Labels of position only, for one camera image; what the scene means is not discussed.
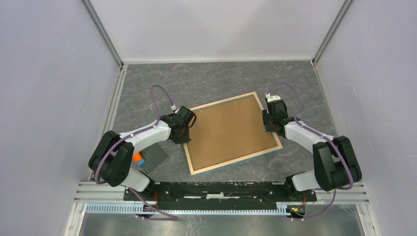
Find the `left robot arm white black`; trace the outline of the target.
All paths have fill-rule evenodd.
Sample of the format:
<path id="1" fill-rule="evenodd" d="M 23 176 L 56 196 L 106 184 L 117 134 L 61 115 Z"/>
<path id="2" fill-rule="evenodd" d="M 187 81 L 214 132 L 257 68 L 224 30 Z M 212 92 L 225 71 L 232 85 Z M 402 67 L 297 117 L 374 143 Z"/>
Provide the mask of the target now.
<path id="1" fill-rule="evenodd" d="M 134 155 L 166 140 L 174 144 L 190 142 L 189 129 L 196 119 L 193 111 L 181 106 L 173 113 L 161 116 L 136 130 L 120 134 L 113 130 L 107 131 L 88 162 L 88 167 L 94 173 L 94 181 L 111 187 L 121 185 L 135 190 L 142 200 L 151 199 L 154 196 L 154 186 L 146 174 L 131 167 Z"/>

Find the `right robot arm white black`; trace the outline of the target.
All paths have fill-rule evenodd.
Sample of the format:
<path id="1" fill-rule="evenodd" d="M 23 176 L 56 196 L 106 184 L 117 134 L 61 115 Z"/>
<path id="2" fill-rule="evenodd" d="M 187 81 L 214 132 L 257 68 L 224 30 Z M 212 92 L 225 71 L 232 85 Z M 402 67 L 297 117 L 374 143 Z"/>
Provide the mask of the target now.
<path id="1" fill-rule="evenodd" d="M 293 141 L 313 155 L 313 170 L 286 178 L 284 195 L 298 200 L 306 190 L 351 189 L 362 179 L 351 141 L 318 132 L 299 118 L 290 117 L 285 102 L 277 95 L 266 94 L 267 108 L 262 111 L 265 131 Z"/>

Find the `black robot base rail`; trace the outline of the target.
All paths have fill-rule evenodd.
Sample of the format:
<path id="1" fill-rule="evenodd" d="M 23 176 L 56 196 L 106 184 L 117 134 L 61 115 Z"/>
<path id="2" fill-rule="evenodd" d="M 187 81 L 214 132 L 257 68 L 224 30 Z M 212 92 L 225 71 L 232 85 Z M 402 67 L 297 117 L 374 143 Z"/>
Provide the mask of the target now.
<path id="1" fill-rule="evenodd" d="M 273 210 L 276 203 L 316 202 L 312 190 L 293 192 L 282 182 L 160 182 L 125 201 L 155 201 L 159 210 Z"/>

